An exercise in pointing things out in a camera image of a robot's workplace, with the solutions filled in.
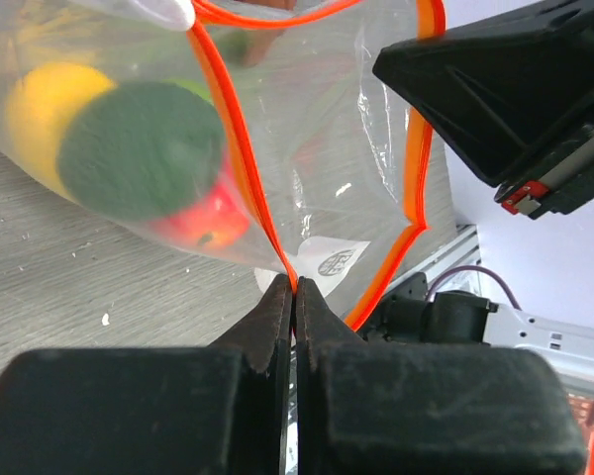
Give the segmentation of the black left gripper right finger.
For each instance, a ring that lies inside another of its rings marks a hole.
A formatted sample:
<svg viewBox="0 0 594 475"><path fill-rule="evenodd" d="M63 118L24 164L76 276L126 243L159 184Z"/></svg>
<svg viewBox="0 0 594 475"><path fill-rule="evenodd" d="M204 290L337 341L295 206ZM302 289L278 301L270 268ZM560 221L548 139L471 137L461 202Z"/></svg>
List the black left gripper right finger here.
<svg viewBox="0 0 594 475"><path fill-rule="evenodd" d="M305 278L294 331L302 474L576 474L586 463L566 393L532 351L369 343Z"/></svg>

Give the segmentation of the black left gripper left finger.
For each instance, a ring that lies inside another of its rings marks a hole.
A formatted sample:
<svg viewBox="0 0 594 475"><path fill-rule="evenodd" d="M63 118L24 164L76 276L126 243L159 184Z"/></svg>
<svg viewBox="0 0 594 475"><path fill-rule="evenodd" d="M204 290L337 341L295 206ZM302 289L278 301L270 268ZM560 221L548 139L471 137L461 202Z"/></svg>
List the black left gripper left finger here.
<svg viewBox="0 0 594 475"><path fill-rule="evenodd" d="M205 347L49 348L0 375L0 474L280 474L291 286Z"/></svg>

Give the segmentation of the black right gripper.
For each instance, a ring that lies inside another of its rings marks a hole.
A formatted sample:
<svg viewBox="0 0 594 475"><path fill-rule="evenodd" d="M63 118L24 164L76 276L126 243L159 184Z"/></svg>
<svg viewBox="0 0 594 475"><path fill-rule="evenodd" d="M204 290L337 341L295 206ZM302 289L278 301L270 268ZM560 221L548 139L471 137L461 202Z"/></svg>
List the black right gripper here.
<svg viewBox="0 0 594 475"><path fill-rule="evenodd" d="M594 199L594 1L541 1L381 50L372 69L511 215Z"/></svg>

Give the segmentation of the red tomato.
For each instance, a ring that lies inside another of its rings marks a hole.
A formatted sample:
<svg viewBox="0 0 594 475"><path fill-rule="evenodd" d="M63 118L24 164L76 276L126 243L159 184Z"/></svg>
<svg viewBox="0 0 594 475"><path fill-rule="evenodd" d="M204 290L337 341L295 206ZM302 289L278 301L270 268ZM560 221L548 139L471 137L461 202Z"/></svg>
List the red tomato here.
<svg viewBox="0 0 594 475"><path fill-rule="evenodd" d="M214 251L231 246L248 231L230 161L225 158L211 190L197 203L148 223L149 229L179 247Z"/></svg>

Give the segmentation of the clear zip top bag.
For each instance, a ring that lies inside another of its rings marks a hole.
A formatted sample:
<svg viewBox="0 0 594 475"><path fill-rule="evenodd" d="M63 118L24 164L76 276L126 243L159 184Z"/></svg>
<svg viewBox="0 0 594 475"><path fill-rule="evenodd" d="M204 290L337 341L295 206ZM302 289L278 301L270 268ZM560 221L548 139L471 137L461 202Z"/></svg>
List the clear zip top bag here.
<svg viewBox="0 0 594 475"><path fill-rule="evenodd" d="M434 134L372 69L384 47L445 29L440 1L0 1L0 152L26 173L12 159L6 100L46 63L91 66L114 88L204 84L250 220L243 237L214 251L179 247L149 229L155 220L119 222L67 191L69 202L252 267L259 281L311 278L358 329L428 227Z"/></svg>

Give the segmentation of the dark green lime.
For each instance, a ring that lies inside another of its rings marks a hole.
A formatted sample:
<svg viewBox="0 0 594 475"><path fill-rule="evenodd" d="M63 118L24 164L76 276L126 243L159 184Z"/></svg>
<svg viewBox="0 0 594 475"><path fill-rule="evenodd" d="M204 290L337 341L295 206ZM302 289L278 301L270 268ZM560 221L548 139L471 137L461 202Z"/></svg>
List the dark green lime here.
<svg viewBox="0 0 594 475"><path fill-rule="evenodd" d="M83 207L119 222L179 212L216 183L226 149L215 107L174 82L107 91L70 122L57 173Z"/></svg>

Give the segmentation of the light green apple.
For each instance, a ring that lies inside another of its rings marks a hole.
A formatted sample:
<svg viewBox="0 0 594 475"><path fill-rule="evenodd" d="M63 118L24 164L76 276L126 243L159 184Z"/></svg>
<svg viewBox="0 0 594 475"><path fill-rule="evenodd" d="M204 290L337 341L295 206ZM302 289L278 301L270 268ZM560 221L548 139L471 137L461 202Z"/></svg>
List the light green apple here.
<svg viewBox="0 0 594 475"><path fill-rule="evenodd" d="M167 82L174 83L196 95L201 97L209 104L213 104L213 97L210 90L204 85L197 81L183 79L183 78L168 78Z"/></svg>

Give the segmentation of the orange yellow fruit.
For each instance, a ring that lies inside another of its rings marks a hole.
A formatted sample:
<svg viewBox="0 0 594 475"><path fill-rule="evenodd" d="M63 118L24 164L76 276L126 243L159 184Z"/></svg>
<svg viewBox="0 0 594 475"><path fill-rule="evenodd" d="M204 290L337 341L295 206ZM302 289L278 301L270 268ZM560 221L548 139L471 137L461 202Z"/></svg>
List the orange yellow fruit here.
<svg viewBox="0 0 594 475"><path fill-rule="evenodd" d="M56 165L63 134L85 105L115 86L99 70L70 62L46 63L28 72L16 82L5 106L14 162L70 201Z"/></svg>

